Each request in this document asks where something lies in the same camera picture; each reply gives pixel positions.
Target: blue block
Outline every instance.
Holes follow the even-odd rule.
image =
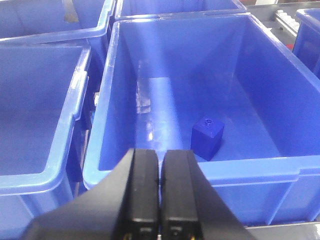
[[[203,159],[210,161],[219,150],[225,124],[212,117],[201,118],[192,128],[191,149]]]

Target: blue plastic bin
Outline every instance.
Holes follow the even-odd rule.
[[[109,18],[115,0],[5,0],[0,1],[0,42],[50,43],[88,39],[92,47],[89,80],[99,90],[107,56]]]
[[[114,18],[120,21],[239,14],[246,11],[246,7],[239,0],[118,0]]]
[[[301,20],[293,53],[320,78],[320,9],[299,9]]]
[[[320,211],[320,81],[250,14],[115,23],[86,153],[88,189],[128,148],[190,149],[225,124],[206,177],[245,225]]]
[[[0,56],[0,239],[14,239],[33,217],[74,198],[69,179],[78,169],[67,174],[66,165],[77,161],[69,149],[91,50],[1,44]]]

